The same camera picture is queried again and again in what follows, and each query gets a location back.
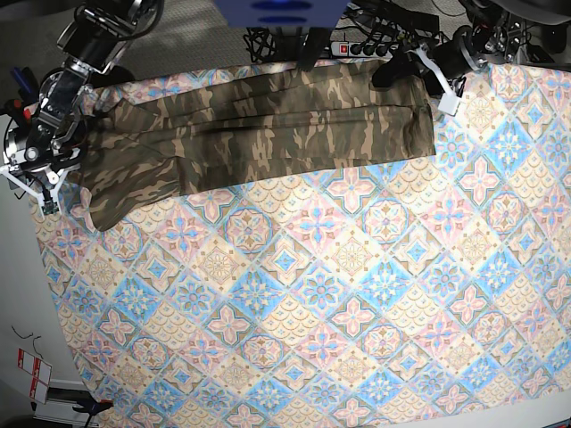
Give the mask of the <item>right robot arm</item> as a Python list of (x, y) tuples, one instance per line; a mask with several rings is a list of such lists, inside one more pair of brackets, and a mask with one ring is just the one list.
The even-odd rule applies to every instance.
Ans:
[(58, 39), (66, 59), (41, 86), (32, 86), (23, 72), (13, 76), (29, 95), (12, 99), (1, 112), (12, 122), (3, 138), (2, 176), (13, 187), (62, 181), (62, 173), (78, 166), (86, 125), (79, 111), (81, 97), (94, 75), (106, 75), (130, 44), (160, 22), (163, 1), (82, 1), (72, 23)]

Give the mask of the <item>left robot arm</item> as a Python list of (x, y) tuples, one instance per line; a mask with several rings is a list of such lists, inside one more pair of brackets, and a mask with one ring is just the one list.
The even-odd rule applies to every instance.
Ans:
[(532, 24), (556, 27), (570, 22), (568, 1), (462, 1), (471, 23), (450, 40), (414, 36), (397, 45), (389, 62), (373, 74), (375, 88), (408, 76), (421, 78), (431, 96), (457, 101), (461, 80), (488, 64), (511, 64), (527, 42)]

